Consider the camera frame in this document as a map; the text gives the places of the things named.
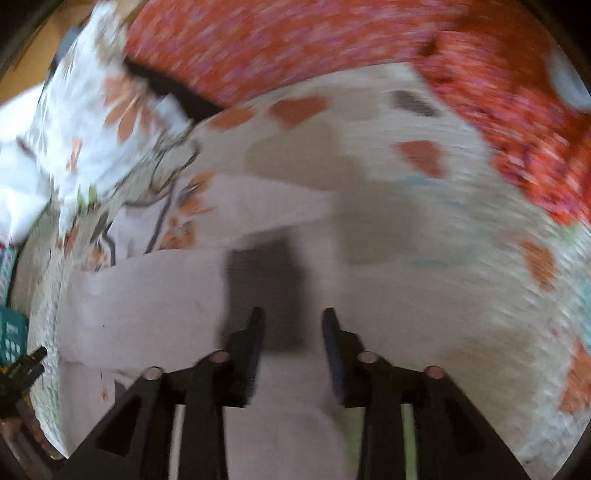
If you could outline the white floral pillow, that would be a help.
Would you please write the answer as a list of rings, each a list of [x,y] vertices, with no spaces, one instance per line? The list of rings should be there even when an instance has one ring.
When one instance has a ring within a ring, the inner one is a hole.
[[[189,120],[124,65],[127,28],[101,2],[42,85],[1,117],[1,242],[22,243],[52,205],[65,236],[140,164],[173,145]]]

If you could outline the teal printed bag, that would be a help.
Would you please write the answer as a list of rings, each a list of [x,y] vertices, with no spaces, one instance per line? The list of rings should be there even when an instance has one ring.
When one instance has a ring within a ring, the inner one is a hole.
[[[0,361],[9,367],[27,353],[28,320],[20,313],[0,308]]]

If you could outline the heart patterned quilt bedspread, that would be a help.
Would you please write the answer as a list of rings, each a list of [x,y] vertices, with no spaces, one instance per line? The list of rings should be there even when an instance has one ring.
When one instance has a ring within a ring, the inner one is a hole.
[[[506,182],[483,136],[406,64],[277,90],[157,147],[67,251],[52,217],[20,271],[37,286],[32,390],[71,454],[147,367],[173,371],[266,311],[252,405],[228,414],[235,479],[349,479],[360,417],[339,410],[322,311],[390,362],[443,367],[534,479],[589,418],[568,375],[589,347],[590,232]]]

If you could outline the pink and grey knit sweater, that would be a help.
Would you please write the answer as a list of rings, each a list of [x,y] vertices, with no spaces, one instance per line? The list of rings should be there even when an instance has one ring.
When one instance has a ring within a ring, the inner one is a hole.
[[[262,307],[256,397],[228,413],[231,477],[349,479],[320,314],[369,299],[352,268],[403,258],[423,221],[401,182],[319,191],[238,174],[179,179],[154,200],[123,204],[72,273],[60,357],[86,371],[173,371],[220,348]]]

